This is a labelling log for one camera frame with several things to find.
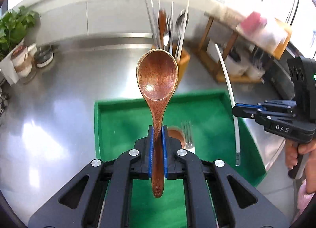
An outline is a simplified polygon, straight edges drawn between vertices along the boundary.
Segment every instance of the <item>human hand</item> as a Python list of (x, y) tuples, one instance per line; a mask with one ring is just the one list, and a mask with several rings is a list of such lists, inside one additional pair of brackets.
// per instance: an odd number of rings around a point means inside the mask
[(299, 154), (307, 154), (310, 152), (309, 159), (305, 167), (306, 173), (306, 191), (308, 194), (316, 192), (316, 139), (308, 144), (301, 144), (298, 148), (294, 146), (296, 143), (292, 140), (285, 141), (285, 165), (289, 169), (293, 169), (297, 165), (297, 157)]

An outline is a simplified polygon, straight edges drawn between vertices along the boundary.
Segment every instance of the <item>white cable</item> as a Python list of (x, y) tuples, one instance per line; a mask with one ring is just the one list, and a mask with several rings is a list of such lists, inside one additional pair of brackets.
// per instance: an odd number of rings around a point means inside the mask
[[(222, 54), (219, 51), (217, 44), (215, 45), (215, 47), (216, 47), (216, 51), (217, 51), (219, 60), (221, 61), (221, 64), (223, 67), (224, 76), (225, 76), (225, 80), (226, 80), (227, 87), (228, 87), (228, 93), (229, 93), (229, 97), (230, 97), (230, 103), (231, 103), (232, 108), (233, 108), (233, 107), (235, 107), (235, 99), (234, 99), (234, 95), (233, 95), (232, 85), (231, 85), (229, 77), (228, 77), (227, 69), (226, 69)], [(236, 141), (236, 166), (240, 166), (241, 155), (240, 155), (240, 137), (239, 137), (238, 118), (234, 116), (233, 119), (234, 119), (235, 141)]]

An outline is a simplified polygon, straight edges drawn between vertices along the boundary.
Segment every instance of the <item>pink cloth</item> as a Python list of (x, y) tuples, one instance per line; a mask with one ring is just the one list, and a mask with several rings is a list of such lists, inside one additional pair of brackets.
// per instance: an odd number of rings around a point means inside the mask
[(306, 192), (306, 180), (303, 182), (302, 186), (300, 187), (297, 195), (297, 209), (299, 212), (297, 213), (294, 220), (296, 220), (305, 210), (311, 199), (313, 198), (313, 194), (307, 194)]

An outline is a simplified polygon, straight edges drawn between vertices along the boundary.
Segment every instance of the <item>wooden spoon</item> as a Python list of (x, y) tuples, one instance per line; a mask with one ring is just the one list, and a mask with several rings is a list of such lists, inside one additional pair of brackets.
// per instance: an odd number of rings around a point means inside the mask
[(154, 196), (160, 198), (165, 182), (161, 142), (162, 119), (177, 86), (178, 66), (171, 54), (165, 50), (152, 49), (138, 61), (136, 76), (138, 87), (153, 118), (154, 150), (151, 187)]
[(166, 31), (167, 15), (165, 10), (159, 10), (158, 13), (158, 27), (159, 27), (159, 36), (162, 48), (164, 46), (163, 36)]

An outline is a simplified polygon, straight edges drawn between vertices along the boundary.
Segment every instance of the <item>utensil holder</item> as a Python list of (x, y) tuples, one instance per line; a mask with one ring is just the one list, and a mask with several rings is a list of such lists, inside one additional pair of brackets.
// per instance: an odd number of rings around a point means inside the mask
[[(177, 49), (177, 45), (173, 44), (173, 52), (172, 56), (175, 55)], [(181, 51), (181, 56), (180, 56), (180, 61), (177, 62), (178, 65), (178, 82), (177, 82), (177, 87), (179, 83), (181, 82), (181, 79), (186, 71), (186, 68), (188, 67), (189, 61), (190, 61), (191, 55), (186, 51), (186, 49), (183, 47)]]

